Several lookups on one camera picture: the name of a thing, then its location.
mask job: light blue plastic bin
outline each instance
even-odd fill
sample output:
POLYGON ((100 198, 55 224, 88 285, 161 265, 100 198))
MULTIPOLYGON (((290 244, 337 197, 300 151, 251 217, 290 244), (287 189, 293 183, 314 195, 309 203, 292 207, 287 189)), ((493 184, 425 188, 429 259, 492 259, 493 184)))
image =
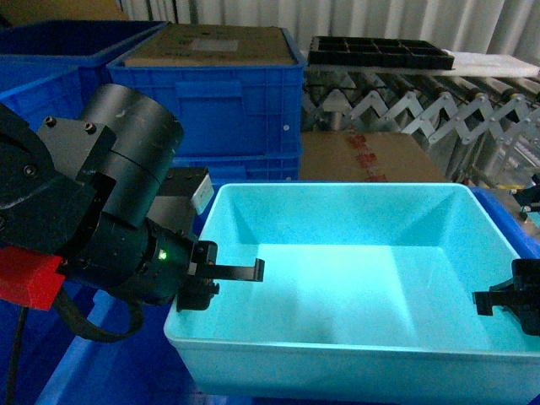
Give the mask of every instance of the light blue plastic bin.
POLYGON ((202 240, 222 281, 165 335, 203 392, 401 404, 522 404, 540 392, 540 339, 472 292, 516 251, 470 190, 444 184, 245 184, 219 191, 202 240))

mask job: bolt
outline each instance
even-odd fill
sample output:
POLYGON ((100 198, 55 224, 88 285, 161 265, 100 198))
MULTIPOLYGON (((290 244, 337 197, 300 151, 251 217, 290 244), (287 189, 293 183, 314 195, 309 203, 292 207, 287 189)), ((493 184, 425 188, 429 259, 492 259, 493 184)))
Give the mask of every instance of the bolt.
POLYGON ((26 165, 23 168, 24 175, 26 177, 29 177, 30 179, 33 179, 37 176, 37 168, 34 165, 26 165))
POLYGON ((45 120, 43 121, 45 125, 52 128, 57 124, 57 119, 52 116, 46 116, 45 120))
POLYGON ((84 124, 84 130, 89 135, 92 135, 95 132, 96 129, 97 128, 95 127, 95 125, 92 122, 87 122, 86 124, 84 124))

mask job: black cable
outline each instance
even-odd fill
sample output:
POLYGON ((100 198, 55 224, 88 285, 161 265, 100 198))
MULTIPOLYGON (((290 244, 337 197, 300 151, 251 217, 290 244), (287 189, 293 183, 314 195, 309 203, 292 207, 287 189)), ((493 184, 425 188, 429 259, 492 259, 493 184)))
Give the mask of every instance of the black cable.
POLYGON ((23 306, 19 312, 19 319, 15 327, 15 336, 13 338, 13 348, 11 358, 9 359, 8 383, 6 384, 6 402, 5 405, 13 405, 15 402, 15 387, 17 386, 17 369, 19 368, 20 348, 23 344, 24 325, 28 315, 28 307, 23 306))

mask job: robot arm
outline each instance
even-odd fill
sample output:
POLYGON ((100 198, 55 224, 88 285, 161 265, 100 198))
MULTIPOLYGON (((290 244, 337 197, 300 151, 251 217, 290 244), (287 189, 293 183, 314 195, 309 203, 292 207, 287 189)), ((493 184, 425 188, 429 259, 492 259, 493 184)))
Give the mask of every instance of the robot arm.
MULTIPOLYGON (((0 242, 8 245, 0 260, 18 249, 18 261, 25 252, 60 257, 54 277, 127 302, 163 305, 177 295, 179 310, 208 308, 216 278, 262 281, 263 261, 215 265, 218 247, 192 234, 213 190, 204 168, 170 169, 182 137, 164 107, 115 84, 99 88, 78 120, 47 117, 37 134, 0 105, 0 242)), ((0 265, 0 284, 24 278, 14 281, 13 263, 0 265)), ((31 267, 29 277, 42 280, 31 267)), ((42 283, 23 281, 29 295, 42 293, 42 283)), ((57 293, 35 306, 50 308, 57 293)))

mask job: black clamp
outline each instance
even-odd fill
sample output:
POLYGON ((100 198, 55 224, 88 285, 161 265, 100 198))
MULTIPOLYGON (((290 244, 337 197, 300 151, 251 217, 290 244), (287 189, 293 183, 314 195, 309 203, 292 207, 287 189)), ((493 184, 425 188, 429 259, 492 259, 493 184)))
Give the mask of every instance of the black clamp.
POLYGON ((192 259, 184 283, 178 290, 176 309, 204 311, 210 300, 219 294, 219 280, 262 282, 264 261, 255 259, 253 267, 222 266, 215 264, 218 245, 209 240, 200 240, 193 246, 192 259))
POLYGON ((526 213, 540 211, 540 176, 534 175, 532 182, 534 183, 532 187, 512 191, 517 203, 526 213))
POLYGON ((540 259, 515 259, 510 280, 472 293, 479 315, 492 316, 494 306, 504 306, 521 323, 527 335, 540 336, 540 259))

